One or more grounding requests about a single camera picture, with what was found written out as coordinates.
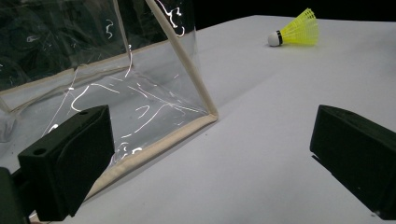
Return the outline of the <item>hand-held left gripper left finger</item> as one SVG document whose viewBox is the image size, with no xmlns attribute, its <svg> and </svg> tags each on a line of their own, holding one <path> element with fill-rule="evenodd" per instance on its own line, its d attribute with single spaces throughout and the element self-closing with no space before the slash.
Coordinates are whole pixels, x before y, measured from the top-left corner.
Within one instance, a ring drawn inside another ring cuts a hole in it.
<svg viewBox="0 0 396 224">
<path fill-rule="evenodd" d="M 26 215 L 42 221 L 74 216 L 114 154 L 109 107 L 78 112 L 18 155 L 27 181 Z"/>
</svg>

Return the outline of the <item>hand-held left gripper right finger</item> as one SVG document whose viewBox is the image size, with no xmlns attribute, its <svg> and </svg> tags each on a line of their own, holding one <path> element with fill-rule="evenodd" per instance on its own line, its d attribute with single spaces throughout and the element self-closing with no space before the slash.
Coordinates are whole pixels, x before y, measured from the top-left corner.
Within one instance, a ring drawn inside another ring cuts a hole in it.
<svg viewBox="0 0 396 224">
<path fill-rule="evenodd" d="M 351 111 L 320 105 L 313 158 L 370 211 L 396 220 L 396 133 Z"/>
</svg>

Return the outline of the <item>clear plastic bag beige trim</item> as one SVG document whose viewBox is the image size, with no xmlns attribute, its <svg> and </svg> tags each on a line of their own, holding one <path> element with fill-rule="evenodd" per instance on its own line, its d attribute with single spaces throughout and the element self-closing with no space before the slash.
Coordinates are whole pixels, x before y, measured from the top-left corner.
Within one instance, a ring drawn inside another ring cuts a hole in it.
<svg viewBox="0 0 396 224">
<path fill-rule="evenodd" d="M 97 105 L 115 150 L 94 191 L 217 119 L 191 0 L 0 0 L 0 166 Z"/>
</svg>

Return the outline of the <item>yellow shuttlecock white cork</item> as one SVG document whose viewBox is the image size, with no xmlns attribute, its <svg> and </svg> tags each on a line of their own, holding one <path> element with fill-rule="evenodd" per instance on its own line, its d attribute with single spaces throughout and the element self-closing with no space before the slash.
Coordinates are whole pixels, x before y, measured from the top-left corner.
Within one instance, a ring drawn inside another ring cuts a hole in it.
<svg viewBox="0 0 396 224">
<path fill-rule="evenodd" d="M 318 22 L 311 8 L 305 9 L 295 19 L 268 35 L 271 47 L 283 44 L 316 45 L 318 43 Z"/>
</svg>

